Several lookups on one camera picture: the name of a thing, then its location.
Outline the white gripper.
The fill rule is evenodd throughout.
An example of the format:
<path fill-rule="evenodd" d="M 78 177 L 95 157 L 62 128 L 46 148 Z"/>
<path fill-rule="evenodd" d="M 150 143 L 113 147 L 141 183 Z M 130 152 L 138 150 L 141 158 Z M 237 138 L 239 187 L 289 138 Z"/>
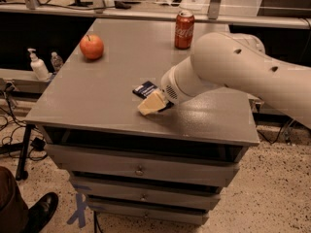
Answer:
<path fill-rule="evenodd" d="M 192 68 L 190 58 L 187 57 L 163 75 L 160 88 L 162 92 L 153 91 L 138 106 L 143 116 L 164 109 L 168 100 L 173 104 L 180 104 L 220 86 L 200 79 Z"/>

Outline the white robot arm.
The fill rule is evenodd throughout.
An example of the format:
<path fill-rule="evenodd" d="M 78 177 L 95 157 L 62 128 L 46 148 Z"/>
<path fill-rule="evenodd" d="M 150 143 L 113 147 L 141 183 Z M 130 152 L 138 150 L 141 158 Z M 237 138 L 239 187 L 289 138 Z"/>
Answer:
<path fill-rule="evenodd" d="M 272 58 L 253 35 L 211 32 L 169 69 L 160 88 L 138 106 L 142 115 L 227 87 L 249 93 L 311 128 L 311 68 Z"/>

